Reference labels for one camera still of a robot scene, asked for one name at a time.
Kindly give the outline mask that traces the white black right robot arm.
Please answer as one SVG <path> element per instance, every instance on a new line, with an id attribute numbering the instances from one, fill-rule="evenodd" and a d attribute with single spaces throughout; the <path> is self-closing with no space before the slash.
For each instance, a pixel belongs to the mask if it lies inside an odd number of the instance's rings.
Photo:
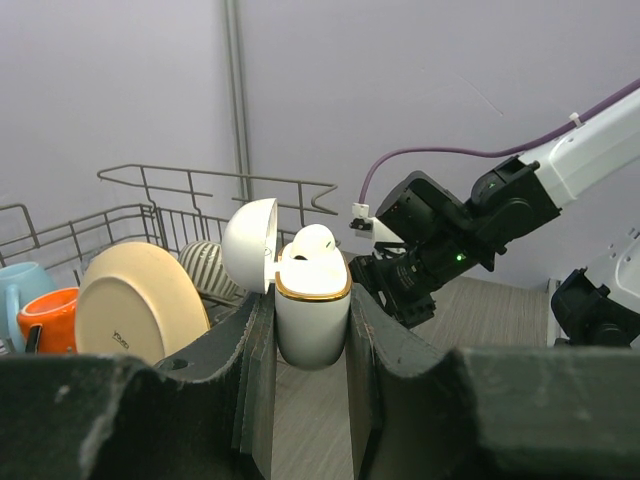
<path id="1" fill-rule="evenodd" d="M 639 158 L 639 86 L 631 83 L 559 128 L 494 153 L 497 165 L 467 200 L 422 171 L 405 177 L 371 211 L 353 205 L 351 228 L 373 251 L 349 268 L 406 328 L 431 319 L 433 293 L 475 266 L 493 270 L 507 245 L 558 218 L 595 184 Z M 561 346 L 639 343 L 639 231 L 632 228 L 555 289 Z"/>

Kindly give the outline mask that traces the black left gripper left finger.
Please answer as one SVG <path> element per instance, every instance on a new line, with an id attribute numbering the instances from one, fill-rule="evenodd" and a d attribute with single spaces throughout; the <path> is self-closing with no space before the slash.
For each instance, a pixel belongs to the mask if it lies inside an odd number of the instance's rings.
<path id="1" fill-rule="evenodd" d="M 1 360 L 5 479 L 267 479 L 272 294 L 250 294 L 155 365 L 125 355 Z"/>

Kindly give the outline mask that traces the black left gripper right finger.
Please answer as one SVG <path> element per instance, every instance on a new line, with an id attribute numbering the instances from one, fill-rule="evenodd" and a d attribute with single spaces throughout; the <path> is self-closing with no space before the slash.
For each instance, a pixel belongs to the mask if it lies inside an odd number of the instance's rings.
<path id="1" fill-rule="evenodd" d="M 345 345 L 358 479 L 635 479 L 639 354 L 442 353 L 351 292 Z"/>

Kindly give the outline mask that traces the white earbud charging case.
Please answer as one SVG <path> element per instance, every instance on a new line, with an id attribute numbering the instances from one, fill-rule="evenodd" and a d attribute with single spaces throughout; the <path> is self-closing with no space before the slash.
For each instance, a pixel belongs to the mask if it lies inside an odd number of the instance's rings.
<path id="1" fill-rule="evenodd" d="M 239 208 L 222 238 L 229 277 L 248 292 L 274 290 L 277 344 L 281 356 L 301 370 L 325 369 L 339 359 L 346 341 L 353 281 L 336 243 L 313 260 L 289 256 L 291 242 L 277 246 L 275 198 Z"/>

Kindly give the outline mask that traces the white earbud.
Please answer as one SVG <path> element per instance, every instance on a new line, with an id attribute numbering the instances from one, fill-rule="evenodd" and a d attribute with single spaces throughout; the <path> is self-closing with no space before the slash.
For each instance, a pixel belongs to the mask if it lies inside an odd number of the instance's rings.
<path id="1" fill-rule="evenodd" d="M 289 256 L 293 259 L 313 260 L 333 252 L 335 248 L 335 237 L 331 230 L 322 224 L 312 224 L 303 227 L 295 235 Z"/>

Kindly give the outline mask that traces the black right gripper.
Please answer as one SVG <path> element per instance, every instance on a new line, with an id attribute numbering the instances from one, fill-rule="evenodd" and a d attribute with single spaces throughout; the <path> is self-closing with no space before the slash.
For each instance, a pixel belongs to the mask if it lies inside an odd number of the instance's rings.
<path id="1" fill-rule="evenodd" d="M 421 247 L 375 247 L 349 262 L 353 280 L 379 306 L 411 329 L 432 319 L 440 288 L 440 259 Z"/>

